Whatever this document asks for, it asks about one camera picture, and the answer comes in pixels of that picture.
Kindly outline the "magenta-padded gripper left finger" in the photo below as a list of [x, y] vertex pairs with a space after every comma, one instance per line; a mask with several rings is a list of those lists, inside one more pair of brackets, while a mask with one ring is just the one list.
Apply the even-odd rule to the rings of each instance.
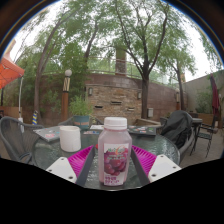
[[95, 147], [91, 145], [78, 151], [69, 158], [60, 157], [47, 168], [47, 171], [83, 187], [87, 180], [94, 156]]

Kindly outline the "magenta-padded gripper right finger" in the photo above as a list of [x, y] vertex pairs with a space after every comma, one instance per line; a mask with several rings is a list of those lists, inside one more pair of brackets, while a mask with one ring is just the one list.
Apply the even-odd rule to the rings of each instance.
[[131, 158], [142, 186], [180, 170], [180, 167], [166, 155], [156, 156], [137, 146], [132, 146]]

